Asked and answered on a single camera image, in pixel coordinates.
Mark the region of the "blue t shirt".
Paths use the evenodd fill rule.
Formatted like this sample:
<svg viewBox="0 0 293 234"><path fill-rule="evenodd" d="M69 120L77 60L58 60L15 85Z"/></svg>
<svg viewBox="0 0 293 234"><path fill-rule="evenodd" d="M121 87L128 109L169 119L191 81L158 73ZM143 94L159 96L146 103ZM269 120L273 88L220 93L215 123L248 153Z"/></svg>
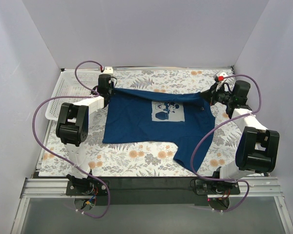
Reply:
<svg viewBox="0 0 293 234"><path fill-rule="evenodd" d="M172 142L174 160L185 169L198 170L210 148L215 127L210 105L200 93L168 94L117 88L111 97L103 143Z"/></svg>

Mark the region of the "white plastic basket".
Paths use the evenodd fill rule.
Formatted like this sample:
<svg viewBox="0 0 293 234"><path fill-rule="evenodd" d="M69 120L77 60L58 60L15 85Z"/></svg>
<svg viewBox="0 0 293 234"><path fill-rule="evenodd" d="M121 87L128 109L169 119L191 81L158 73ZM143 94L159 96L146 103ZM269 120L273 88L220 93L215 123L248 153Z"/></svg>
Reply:
<svg viewBox="0 0 293 234"><path fill-rule="evenodd" d="M98 84L98 77L100 72L98 70L78 70L77 76L79 80L87 86L88 88L93 88ZM53 97L60 96L73 96L73 97L81 97L81 96L89 96L90 90L84 88L75 77L75 72L73 69L64 70L60 73L54 91L52 93ZM45 112L45 117L48 120L56 121L59 116L60 108L62 103L64 102L77 102L81 100L81 98L59 98L54 99L48 102L48 106Z"/></svg>

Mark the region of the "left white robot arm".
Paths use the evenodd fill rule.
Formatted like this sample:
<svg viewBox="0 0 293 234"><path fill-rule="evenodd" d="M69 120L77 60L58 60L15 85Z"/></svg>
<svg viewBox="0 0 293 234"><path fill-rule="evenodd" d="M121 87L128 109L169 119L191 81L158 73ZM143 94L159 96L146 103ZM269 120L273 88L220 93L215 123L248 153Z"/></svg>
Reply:
<svg viewBox="0 0 293 234"><path fill-rule="evenodd" d="M88 136L90 123L96 111L105 108L114 93L117 79L111 75L99 75L98 85L89 98L74 103L62 104L56 127L56 136L60 138L68 150L68 158L73 163L73 169L67 178L74 189L83 195L89 195L94 190L94 183L88 174L91 168L86 162L84 142Z"/></svg>

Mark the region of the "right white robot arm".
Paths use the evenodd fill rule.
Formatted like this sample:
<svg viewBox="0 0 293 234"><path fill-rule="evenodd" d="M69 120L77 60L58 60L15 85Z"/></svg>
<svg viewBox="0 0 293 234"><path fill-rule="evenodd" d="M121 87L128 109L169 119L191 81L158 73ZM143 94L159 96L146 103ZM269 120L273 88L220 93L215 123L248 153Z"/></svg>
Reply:
<svg viewBox="0 0 293 234"><path fill-rule="evenodd" d="M275 169L280 134L263 126L247 105L251 85L238 80L232 90L225 90L228 84L220 78L204 91L201 96L214 105L219 102L226 106L229 118L242 132L235 154L235 161L213 172L212 190L217 194L229 188L229 182L254 173L270 173Z"/></svg>

